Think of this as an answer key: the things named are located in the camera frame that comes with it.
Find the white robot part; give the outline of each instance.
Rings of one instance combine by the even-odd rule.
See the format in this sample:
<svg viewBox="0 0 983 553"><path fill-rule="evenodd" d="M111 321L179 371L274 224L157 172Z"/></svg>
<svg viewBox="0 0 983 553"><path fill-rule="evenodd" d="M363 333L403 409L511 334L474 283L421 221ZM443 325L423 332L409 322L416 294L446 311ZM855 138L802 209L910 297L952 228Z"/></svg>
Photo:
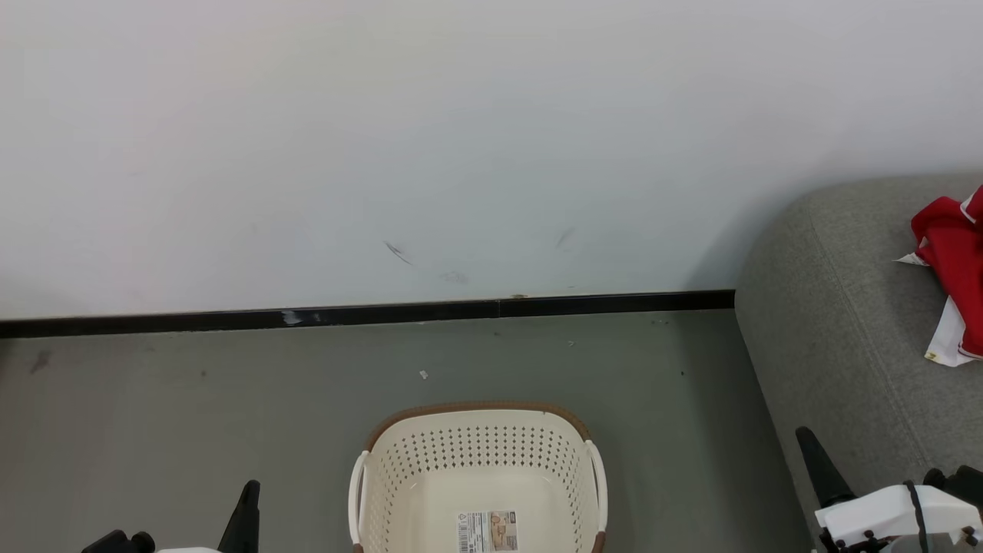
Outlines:
<svg viewBox="0 0 983 553"><path fill-rule="evenodd" d="M925 533L947 533L956 544L966 537L964 528L983 537L983 522L974 505L932 486L915 486L925 521ZM890 486L863 497L839 503L816 512L819 526L829 530L833 541L846 544L866 541L864 532L888 536L918 535L918 521L910 490Z"/></svg>

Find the barcode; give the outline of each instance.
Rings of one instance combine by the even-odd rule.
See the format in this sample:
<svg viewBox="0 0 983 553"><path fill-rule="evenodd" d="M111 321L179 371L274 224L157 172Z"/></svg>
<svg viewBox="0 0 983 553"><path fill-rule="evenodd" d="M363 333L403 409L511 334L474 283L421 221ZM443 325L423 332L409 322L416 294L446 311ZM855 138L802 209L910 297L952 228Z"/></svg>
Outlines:
<svg viewBox="0 0 983 553"><path fill-rule="evenodd" d="M457 526L457 553L472 553L468 547L468 526L466 523Z"/></svg>

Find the dark spot on floor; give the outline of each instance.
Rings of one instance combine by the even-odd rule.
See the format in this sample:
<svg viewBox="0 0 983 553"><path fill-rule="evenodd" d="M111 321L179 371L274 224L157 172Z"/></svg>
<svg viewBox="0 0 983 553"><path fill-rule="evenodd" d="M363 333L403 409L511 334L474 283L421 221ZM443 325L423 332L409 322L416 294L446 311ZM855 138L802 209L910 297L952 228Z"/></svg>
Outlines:
<svg viewBox="0 0 983 553"><path fill-rule="evenodd" d="M34 374L37 371L43 369L44 367L48 366L48 363L50 361L51 361L51 350L42 349L37 353L37 357L34 359L34 364L30 366L30 373Z"/></svg>

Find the white plastic basket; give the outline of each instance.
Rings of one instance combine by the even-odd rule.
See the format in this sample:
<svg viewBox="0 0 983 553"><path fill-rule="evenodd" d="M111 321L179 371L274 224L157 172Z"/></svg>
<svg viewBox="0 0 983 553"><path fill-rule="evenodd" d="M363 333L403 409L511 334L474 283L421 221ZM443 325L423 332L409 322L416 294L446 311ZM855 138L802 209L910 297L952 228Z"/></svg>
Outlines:
<svg viewBox="0 0 983 553"><path fill-rule="evenodd" d="M348 523L356 552L601 553L604 464L583 423L552 405L410 409L356 461Z"/></svg>

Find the product label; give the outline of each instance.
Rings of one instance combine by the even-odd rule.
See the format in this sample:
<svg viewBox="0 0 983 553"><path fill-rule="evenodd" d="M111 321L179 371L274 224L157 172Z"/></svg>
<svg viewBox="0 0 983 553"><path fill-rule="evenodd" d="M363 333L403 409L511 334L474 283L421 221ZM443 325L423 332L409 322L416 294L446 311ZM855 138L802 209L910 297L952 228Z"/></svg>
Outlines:
<svg viewBox="0 0 983 553"><path fill-rule="evenodd" d="M518 551L515 511L484 511L457 515L457 553Z"/></svg>

